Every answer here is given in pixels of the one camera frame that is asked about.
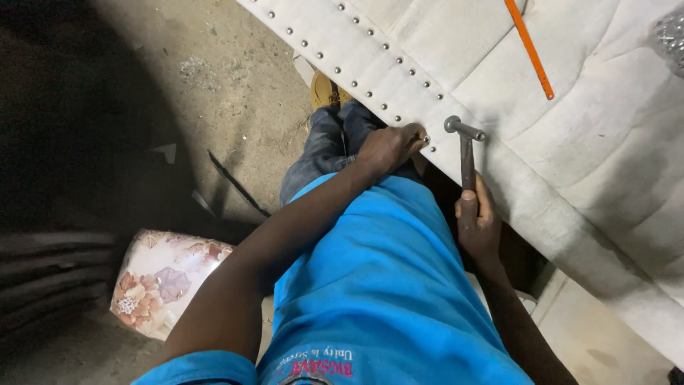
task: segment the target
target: jeans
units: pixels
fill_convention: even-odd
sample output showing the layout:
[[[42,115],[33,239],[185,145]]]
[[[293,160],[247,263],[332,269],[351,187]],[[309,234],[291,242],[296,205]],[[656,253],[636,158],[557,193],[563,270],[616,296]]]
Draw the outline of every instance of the jeans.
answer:
[[[311,115],[311,131],[304,143],[304,153],[282,179],[280,206],[289,203],[319,177],[336,173],[355,161],[368,134],[384,127],[386,125],[357,100],[345,103],[339,113],[329,106],[316,110]],[[391,175],[423,183],[411,159]]]

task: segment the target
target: floral cushion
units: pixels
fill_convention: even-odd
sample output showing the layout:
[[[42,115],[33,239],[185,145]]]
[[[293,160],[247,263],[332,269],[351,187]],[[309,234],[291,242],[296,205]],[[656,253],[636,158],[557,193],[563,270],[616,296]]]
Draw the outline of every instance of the floral cushion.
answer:
[[[197,289],[231,252],[232,246],[217,240],[140,230],[109,309],[136,331],[166,340]]]

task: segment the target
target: tan boot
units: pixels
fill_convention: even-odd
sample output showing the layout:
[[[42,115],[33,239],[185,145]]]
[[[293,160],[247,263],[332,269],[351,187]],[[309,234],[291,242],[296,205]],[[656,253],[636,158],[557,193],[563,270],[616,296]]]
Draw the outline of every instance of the tan boot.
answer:
[[[325,105],[329,105],[334,109],[339,110],[344,103],[353,98],[347,91],[339,88],[337,84],[325,76],[321,71],[316,71],[316,74],[314,74],[313,79],[311,80],[309,99],[311,99],[311,107],[316,111]]]

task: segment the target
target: fingernail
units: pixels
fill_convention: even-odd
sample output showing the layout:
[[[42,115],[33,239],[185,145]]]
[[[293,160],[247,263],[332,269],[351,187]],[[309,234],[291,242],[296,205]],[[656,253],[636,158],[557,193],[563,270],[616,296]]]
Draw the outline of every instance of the fingernail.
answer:
[[[471,201],[475,198],[475,192],[472,190],[463,190],[461,198],[463,198],[464,201]]]

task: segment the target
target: white fabric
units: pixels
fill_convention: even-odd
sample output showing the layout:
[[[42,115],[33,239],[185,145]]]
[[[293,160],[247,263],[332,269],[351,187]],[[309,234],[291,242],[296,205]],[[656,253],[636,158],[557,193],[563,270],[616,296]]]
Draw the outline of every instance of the white fabric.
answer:
[[[444,120],[485,129],[477,167],[511,226],[684,367],[684,80],[646,44],[679,0],[519,1],[553,101],[503,0],[238,1],[388,124],[422,123],[457,182]]]

